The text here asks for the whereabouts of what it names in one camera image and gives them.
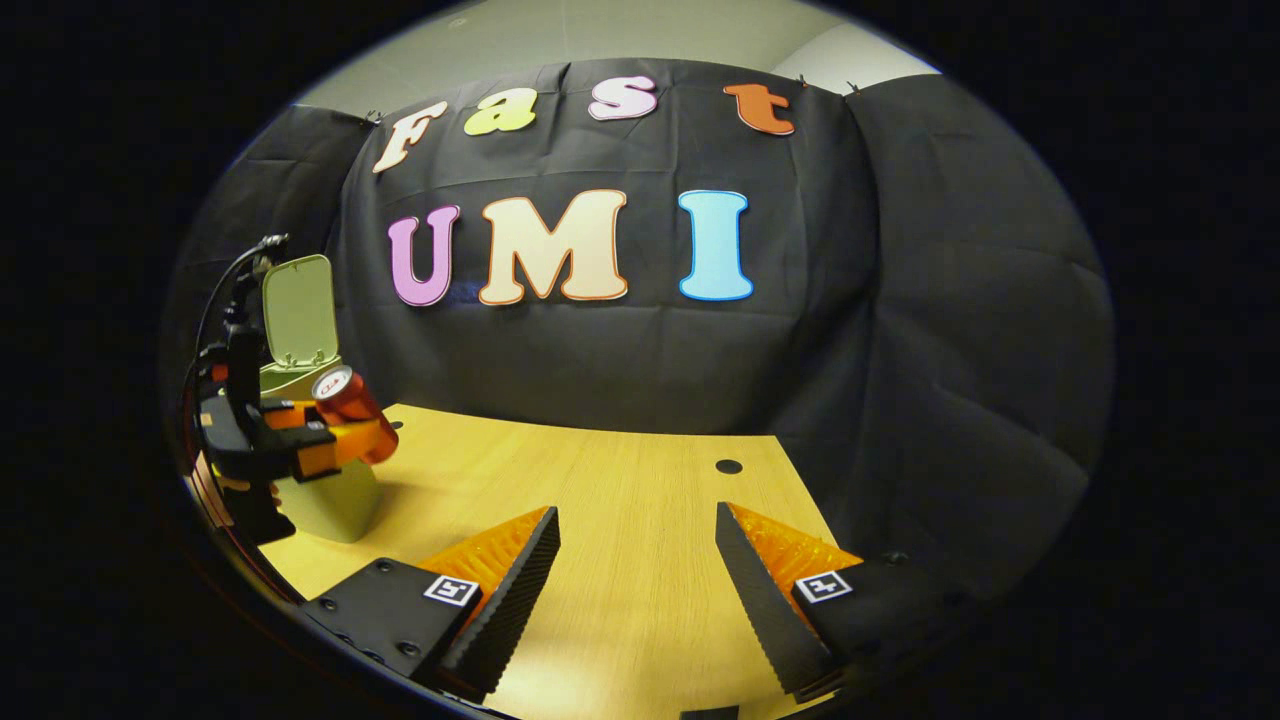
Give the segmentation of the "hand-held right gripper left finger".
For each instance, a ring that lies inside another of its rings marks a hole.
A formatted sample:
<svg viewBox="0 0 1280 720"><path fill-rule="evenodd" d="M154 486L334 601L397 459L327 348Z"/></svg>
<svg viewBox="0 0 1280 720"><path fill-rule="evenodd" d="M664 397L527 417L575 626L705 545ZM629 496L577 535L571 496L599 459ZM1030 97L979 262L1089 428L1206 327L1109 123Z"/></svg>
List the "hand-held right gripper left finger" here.
<svg viewBox="0 0 1280 720"><path fill-rule="evenodd" d="M543 506L417 566L375 559L302 610L393 673L479 703L497 691L559 547L558 510Z"/></svg>

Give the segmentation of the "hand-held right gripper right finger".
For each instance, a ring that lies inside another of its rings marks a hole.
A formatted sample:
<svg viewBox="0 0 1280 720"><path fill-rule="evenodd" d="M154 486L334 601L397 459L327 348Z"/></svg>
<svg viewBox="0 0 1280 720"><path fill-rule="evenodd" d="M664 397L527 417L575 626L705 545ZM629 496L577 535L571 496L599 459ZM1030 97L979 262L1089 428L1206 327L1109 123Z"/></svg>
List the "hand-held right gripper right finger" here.
<svg viewBox="0 0 1280 720"><path fill-rule="evenodd" d="M783 693L797 701L905 673L973 612L966 589L905 559L860 559L737 503L718 503L716 546Z"/></svg>

